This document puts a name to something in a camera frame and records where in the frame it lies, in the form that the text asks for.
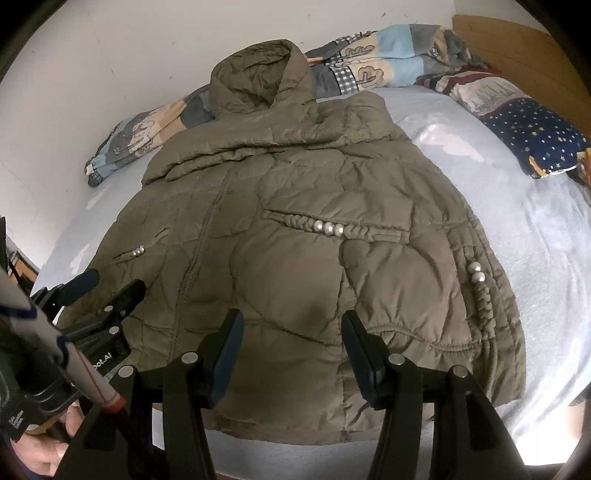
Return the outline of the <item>person's left hand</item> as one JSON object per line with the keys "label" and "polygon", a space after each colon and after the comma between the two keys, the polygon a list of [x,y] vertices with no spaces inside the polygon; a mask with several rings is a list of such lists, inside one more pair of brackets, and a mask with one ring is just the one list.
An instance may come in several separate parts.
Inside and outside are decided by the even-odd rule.
{"label": "person's left hand", "polygon": [[19,441],[10,441],[10,446],[20,462],[27,479],[52,478],[84,420],[79,402],[72,403],[59,418],[58,424],[66,431],[66,441],[60,441],[48,435],[24,434]]}

